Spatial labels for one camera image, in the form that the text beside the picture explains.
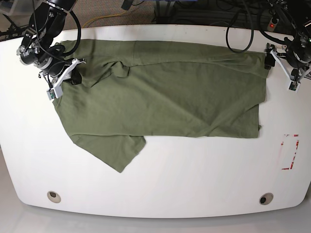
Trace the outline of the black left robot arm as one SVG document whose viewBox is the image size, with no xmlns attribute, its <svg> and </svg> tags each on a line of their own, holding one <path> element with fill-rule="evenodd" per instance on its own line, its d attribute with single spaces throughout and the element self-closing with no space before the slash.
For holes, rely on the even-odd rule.
<svg viewBox="0 0 311 233">
<path fill-rule="evenodd" d="M 272 11 L 273 18 L 292 26 L 293 39 L 277 39 L 268 35 L 261 27 L 261 15 Z M 311 6 L 306 0 L 264 1 L 257 14 L 257 25 L 260 33 L 270 41 L 285 46 L 285 55 L 277 53 L 293 67 L 293 81 L 311 78 Z"/>
</svg>

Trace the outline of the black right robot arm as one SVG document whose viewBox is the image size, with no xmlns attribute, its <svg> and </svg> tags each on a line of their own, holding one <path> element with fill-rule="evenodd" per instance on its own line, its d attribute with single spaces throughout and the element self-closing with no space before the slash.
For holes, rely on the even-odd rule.
<svg viewBox="0 0 311 233">
<path fill-rule="evenodd" d="M 75 0 L 45 0 L 37 8 L 33 3 L 33 13 L 29 28 L 17 50 L 17 56 L 24 65 L 34 65 L 41 70 L 40 75 L 52 87 L 50 78 L 58 78 L 71 65 L 72 55 L 81 41 L 82 28 L 73 12 Z M 63 30 L 67 15 L 70 14 L 77 26 L 77 39 L 72 49 L 66 51 L 64 45 L 52 42 Z"/>
</svg>

